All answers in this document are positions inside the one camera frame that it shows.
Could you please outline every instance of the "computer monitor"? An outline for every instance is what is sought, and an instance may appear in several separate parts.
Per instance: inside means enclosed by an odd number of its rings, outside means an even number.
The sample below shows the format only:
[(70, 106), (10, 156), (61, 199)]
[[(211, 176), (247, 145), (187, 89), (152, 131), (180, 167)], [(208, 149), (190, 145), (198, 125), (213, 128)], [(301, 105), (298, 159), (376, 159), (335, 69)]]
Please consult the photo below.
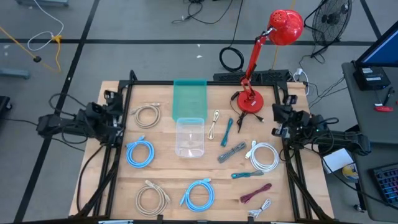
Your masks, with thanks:
[(398, 21), (356, 63), (361, 67), (398, 67)]

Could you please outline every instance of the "red desk lamp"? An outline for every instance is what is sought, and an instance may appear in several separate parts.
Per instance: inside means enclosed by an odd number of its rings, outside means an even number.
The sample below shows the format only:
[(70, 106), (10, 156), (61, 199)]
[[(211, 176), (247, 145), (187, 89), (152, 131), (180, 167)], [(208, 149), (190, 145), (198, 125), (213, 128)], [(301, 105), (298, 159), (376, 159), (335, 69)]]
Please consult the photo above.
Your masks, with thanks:
[(303, 19), (300, 14), (293, 10), (274, 11), (268, 23), (268, 30), (256, 37), (253, 51), (251, 53), (246, 75), (242, 77), (243, 90), (238, 96), (238, 106), (246, 113), (257, 113), (264, 105), (261, 94), (253, 90), (250, 85), (251, 75), (256, 67), (261, 46), (265, 44), (267, 37), (276, 45), (288, 45), (295, 42), (304, 29)]

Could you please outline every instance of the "lamp base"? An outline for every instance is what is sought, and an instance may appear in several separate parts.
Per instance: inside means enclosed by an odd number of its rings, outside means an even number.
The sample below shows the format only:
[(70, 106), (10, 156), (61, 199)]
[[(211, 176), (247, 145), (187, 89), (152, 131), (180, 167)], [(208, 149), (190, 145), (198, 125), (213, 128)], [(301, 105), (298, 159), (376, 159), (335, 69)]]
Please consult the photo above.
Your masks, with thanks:
[(256, 90), (253, 91), (255, 93), (254, 100), (249, 100), (246, 91), (242, 91), (238, 96), (239, 109), (252, 114), (260, 111), (262, 106), (264, 105), (264, 100), (262, 99), (261, 94)]

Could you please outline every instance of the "wooden table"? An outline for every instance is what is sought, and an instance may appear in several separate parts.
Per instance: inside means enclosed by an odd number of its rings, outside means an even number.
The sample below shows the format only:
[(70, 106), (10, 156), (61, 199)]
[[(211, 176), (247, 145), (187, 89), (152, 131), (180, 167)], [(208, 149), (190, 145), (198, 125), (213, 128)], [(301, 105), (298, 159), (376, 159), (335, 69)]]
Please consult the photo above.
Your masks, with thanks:
[[(118, 82), (106, 81), (102, 83), (98, 103), (103, 104), (103, 92), (105, 90), (117, 91)], [(308, 103), (305, 97), (302, 83), (288, 83), (289, 93), (298, 96), (295, 110), (308, 111)], [(124, 136), (124, 145), (136, 141), (145, 135), (155, 148), (155, 159), (143, 169), (135, 169), (126, 161), (126, 148), (122, 148), (122, 156), (119, 164), (118, 178), (114, 193), (114, 202), (111, 218), (115, 219), (155, 219), (147, 218), (138, 213), (135, 206), (136, 192), (145, 184), (146, 179), (161, 186), (170, 196), (172, 202), (163, 212), (164, 220), (213, 220), (213, 221), (246, 221), (248, 210), (260, 208), (265, 199), (270, 198), (272, 205), (263, 211), (255, 221), (294, 221), (292, 203), (285, 165), (280, 161), (279, 165), (271, 172), (262, 176), (250, 178), (231, 179), (234, 172), (254, 171), (250, 160), (244, 155), (249, 148), (233, 155), (226, 162), (220, 164), (217, 157), (227, 150), (245, 141), (248, 147), (251, 141), (268, 142), (278, 151), (282, 149), (280, 138), (271, 135), (271, 129), (277, 127), (273, 121), (272, 104), (275, 103), (272, 87), (255, 86), (255, 89), (264, 97), (264, 107), (259, 116), (264, 118), (264, 123), (258, 121), (255, 116), (248, 115), (243, 121), (243, 126), (238, 134), (238, 126), (233, 124), (229, 132), (226, 147), (221, 147), (220, 142), (224, 136), (229, 118), (237, 120), (237, 114), (231, 109), (229, 99), (241, 86), (207, 86), (208, 118), (205, 131), (208, 131), (214, 110), (220, 110), (220, 118), (215, 126), (214, 140), (205, 137), (205, 154), (199, 159), (182, 159), (175, 154), (176, 124), (172, 119), (173, 86), (172, 85), (134, 85), (129, 109), (136, 108), (146, 103), (159, 102), (162, 113), (159, 123), (150, 129), (142, 129), (137, 126), (133, 116), (127, 119), (127, 130)], [(143, 121), (150, 121), (154, 113), (148, 111), (142, 113)], [(86, 145), (86, 151), (82, 164), (97, 150), (99, 143), (90, 139)], [(144, 146), (138, 146), (134, 151), (134, 160), (143, 161), (148, 155)], [(301, 151), (302, 164), (307, 182), (308, 191), (326, 214), (333, 217), (328, 189), (322, 169), (320, 158), (309, 151)], [(81, 183), (81, 206), (88, 201), (98, 186), (98, 180), (103, 163), (104, 150), (100, 152), (88, 164)], [(273, 155), (269, 150), (257, 150), (257, 159), (264, 164), (270, 164)], [(211, 178), (211, 185), (215, 190), (215, 201), (211, 208), (205, 212), (191, 212), (184, 204), (179, 202), (187, 187), (194, 181)], [(266, 183), (272, 187), (267, 192), (262, 192), (253, 197), (249, 203), (239, 201), (240, 196), (253, 192)], [(298, 191), (300, 213), (303, 215), (302, 196)], [(107, 190), (103, 195), (101, 212), (107, 197)], [(199, 186), (191, 193), (192, 201), (197, 205), (204, 204), (208, 199), (207, 191)], [(70, 214), (76, 214), (76, 194), (74, 196)], [(147, 191), (142, 197), (142, 204), (146, 208), (154, 208), (159, 199), (154, 191)]]

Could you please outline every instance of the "floor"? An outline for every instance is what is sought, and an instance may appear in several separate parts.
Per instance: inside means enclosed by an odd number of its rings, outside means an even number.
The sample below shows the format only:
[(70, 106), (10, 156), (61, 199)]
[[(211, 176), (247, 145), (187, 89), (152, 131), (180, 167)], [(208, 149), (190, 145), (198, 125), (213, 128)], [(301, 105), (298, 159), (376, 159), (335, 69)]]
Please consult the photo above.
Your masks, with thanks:
[[(307, 16), (319, 2), (297, 1), (295, 10)], [(377, 39), (362, 2), (365, 1), (354, 0), (351, 20), (341, 36), (342, 44), (329, 47), (323, 54), (326, 62), (319, 64), (306, 58), (302, 63), (310, 82), (316, 83), (320, 90), (342, 77), (343, 62), (357, 59), (369, 47), (369, 43)], [(228, 0), (206, 0), (198, 17), (213, 21), (228, 3)], [(291, 0), (244, 1), (236, 39), (252, 40), (266, 26), (268, 16), (274, 9), (289, 8), (291, 3)], [(395, 10), (398, 8), (397, 1), (367, 0), (366, 3), (380, 33), (384, 33), (398, 20)], [(29, 80), (0, 77), (0, 95), (10, 96), (14, 105), (7, 117), (37, 121), (39, 116), (52, 113), (47, 102), (53, 94), (68, 86), (64, 86), (65, 80), (70, 83), (68, 93), (82, 102), (96, 101), (103, 80), (127, 79), (130, 69), (135, 71), (140, 80), (211, 80), (214, 73), (225, 72), (218, 61), (218, 53), (229, 41), (220, 40), (232, 38), (239, 4), (240, 1), (233, 1), (230, 10), (215, 25), (196, 21), (171, 24), (172, 20), (186, 16), (187, 4), (182, 0), (70, 0), (69, 7), (44, 7), (65, 24), (62, 35), (66, 41), (62, 44), (60, 54), (63, 71), (54, 74), (34, 63), (16, 44), (0, 33), (0, 67), (28, 70), (31, 74)], [(92, 17), (92, 24), (86, 24)], [(60, 28), (57, 22), (36, 7), (18, 5), (13, 0), (2, 1), (0, 21), (0, 26), (24, 45), (36, 33), (43, 30), (58, 32)], [(85, 27), (89, 29), (88, 33), (84, 32)], [(80, 42), (81, 38), (87, 40), (85, 44)], [(109, 44), (106, 41), (109, 39), (129, 41)], [(294, 72), (302, 55), (311, 53), (313, 39), (310, 31), (306, 30), (299, 40), (303, 45), (279, 49), (275, 69), (286, 68)], [(245, 57), (252, 49), (251, 44), (235, 47)], [(56, 50), (56, 44), (49, 44), (37, 53), (48, 64), (55, 66)], [(275, 45), (264, 46), (258, 70), (267, 70), (272, 66), (274, 52)], [(237, 63), (233, 55), (225, 57), (227, 63)], [(345, 87), (344, 82), (336, 90), (341, 87)], [(311, 90), (308, 100), (315, 98), (316, 94)], [(74, 112), (77, 109), (78, 105), (69, 100), (63, 106), (65, 111)], [(344, 130), (356, 124), (347, 90), (322, 99), (311, 108), (311, 112), (324, 117), (338, 117), (340, 123), (332, 127), (335, 130)], [(16, 217), (43, 139), (36, 134), (35, 127), (27, 123), (3, 121), (0, 132), (0, 223), (7, 223), (13, 222)], [(24, 221), (67, 217), (82, 156), (82, 152), (59, 142), (50, 143), (32, 198), (29, 204), (25, 203), (27, 210)], [(352, 209), (352, 205), (358, 203), (356, 193), (333, 176), (328, 175), (326, 179), (336, 218), (346, 222), (379, 223), (371, 221), (366, 213)]]

